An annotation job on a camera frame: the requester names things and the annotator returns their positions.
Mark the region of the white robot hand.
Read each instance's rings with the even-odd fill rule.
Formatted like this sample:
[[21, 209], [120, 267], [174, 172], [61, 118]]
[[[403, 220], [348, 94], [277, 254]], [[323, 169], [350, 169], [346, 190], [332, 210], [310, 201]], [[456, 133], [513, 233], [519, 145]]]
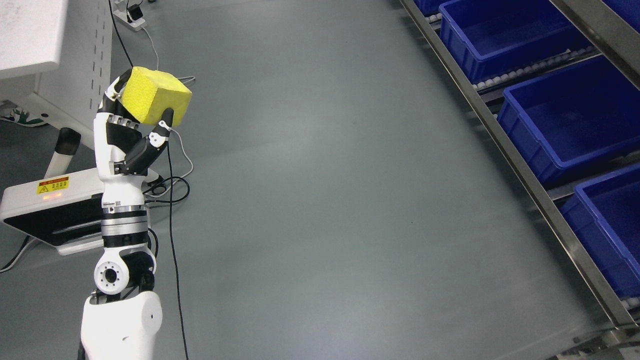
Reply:
[[[125, 86], [133, 69], [127, 69], [103, 92], [93, 120], [94, 159], [99, 180], [103, 183], [102, 206], [142, 206], [143, 180], [149, 168], [169, 145], [174, 109], [162, 112], [160, 121], [146, 136], [138, 128], [140, 122], [122, 102]], [[109, 144], [108, 126], [117, 132], [134, 133], [117, 145]]]

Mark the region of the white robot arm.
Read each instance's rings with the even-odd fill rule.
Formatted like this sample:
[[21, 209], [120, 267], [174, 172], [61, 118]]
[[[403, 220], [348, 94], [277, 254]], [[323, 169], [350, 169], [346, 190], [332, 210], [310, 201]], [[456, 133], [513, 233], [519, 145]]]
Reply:
[[83, 305], [79, 360], [154, 357], [163, 310], [154, 291], [157, 260], [143, 184], [191, 98], [174, 75], [142, 66], [124, 71], [103, 92], [93, 120], [103, 254]]

